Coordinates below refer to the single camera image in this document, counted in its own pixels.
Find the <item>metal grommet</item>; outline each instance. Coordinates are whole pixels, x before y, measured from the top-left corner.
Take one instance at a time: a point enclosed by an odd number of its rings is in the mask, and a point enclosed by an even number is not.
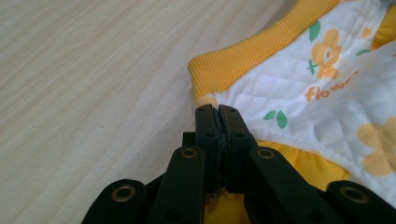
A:
[[[111,193],[111,198],[114,202],[123,203],[127,202],[134,197],[136,194],[136,189],[134,186],[125,184],[113,190]]]
[[[275,156],[273,151],[265,148],[258,150],[257,155],[259,155],[263,159],[272,159]]]
[[[343,186],[340,188],[340,193],[349,199],[352,202],[355,203],[368,203],[369,202],[369,197],[361,192],[358,189],[352,188],[350,186]]]
[[[187,159],[194,158],[198,155],[197,150],[192,148],[187,148],[181,151],[181,156]]]

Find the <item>white quilted fabric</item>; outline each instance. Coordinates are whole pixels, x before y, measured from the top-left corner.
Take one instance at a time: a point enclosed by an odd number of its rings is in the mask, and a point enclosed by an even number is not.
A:
[[[256,139],[315,150],[396,207],[396,43],[370,50],[385,13],[370,0],[341,3],[209,95],[237,108]]]

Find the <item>wooden surface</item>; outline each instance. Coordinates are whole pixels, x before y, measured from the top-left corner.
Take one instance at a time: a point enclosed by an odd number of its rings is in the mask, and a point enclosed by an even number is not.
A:
[[[79,223],[111,182],[162,174],[194,130],[189,59],[292,3],[0,1],[0,223]]]

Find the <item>clothing item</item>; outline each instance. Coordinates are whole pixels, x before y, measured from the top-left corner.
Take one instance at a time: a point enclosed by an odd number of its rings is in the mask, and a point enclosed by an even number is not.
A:
[[[337,3],[299,1],[270,29],[192,59],[196,103],[237,108],[259,145],[310,184],[325,189],[351,172],[395,206],[395,7]],[[213,217],[223,218],[206,211]]]

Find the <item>yellow flower print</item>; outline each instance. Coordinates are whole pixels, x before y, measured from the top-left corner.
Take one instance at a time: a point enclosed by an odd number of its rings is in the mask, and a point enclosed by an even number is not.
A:
[[[341,46],[340,36],[336,29],[331,29],[323,36],[323,41],[312,48],[312,61],[319,66],[318,78],[338,78],[338,71],[332,66],[338,61]]]
[[[363,124],[358,130],[359,139],[374,152],[363,159],[363,166],[373,175],[396,172],[396,117],[385,125]]]

